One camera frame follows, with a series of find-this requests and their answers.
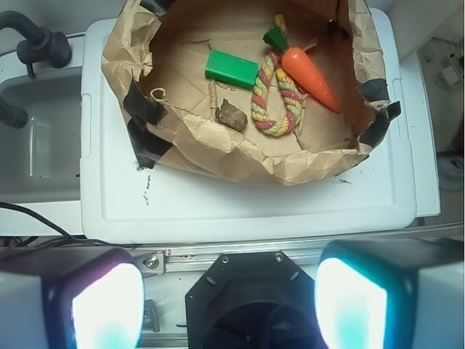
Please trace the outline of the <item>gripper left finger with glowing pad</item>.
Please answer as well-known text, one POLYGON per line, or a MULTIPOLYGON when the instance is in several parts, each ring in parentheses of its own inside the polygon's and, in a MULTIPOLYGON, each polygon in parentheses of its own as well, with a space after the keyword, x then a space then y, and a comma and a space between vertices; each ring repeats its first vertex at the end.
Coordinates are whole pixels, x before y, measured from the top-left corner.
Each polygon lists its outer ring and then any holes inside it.
POLYGON ((135 348, 142 274, 120 247, 1 250, 2 348, 135 348))

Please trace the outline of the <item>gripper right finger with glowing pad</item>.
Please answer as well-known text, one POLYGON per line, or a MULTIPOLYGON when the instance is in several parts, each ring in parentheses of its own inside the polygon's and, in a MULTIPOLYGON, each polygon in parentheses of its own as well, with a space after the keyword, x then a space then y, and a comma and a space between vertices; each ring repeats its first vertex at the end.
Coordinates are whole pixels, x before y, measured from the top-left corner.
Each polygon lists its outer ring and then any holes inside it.
POLYGON ((329 348, 463 348, 464 243, 335 240, 315 275, 329 348))

